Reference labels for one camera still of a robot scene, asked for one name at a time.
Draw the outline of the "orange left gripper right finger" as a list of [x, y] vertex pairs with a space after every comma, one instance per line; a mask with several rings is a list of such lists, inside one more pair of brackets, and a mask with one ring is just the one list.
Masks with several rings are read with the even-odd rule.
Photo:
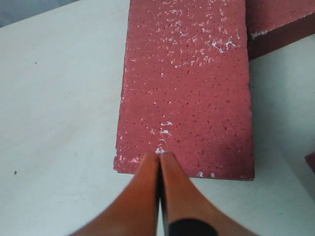
[[164, 229], [169, 236], [247, 236], [249, 230], [195, 187], [173, 153], [160, 155]]

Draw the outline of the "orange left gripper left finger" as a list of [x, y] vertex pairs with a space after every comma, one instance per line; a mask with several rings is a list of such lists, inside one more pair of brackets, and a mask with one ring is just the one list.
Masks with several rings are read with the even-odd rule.
[[155, 236], [158, 225], [159, 157], [147, 153], [122, 193], [73, 236]]

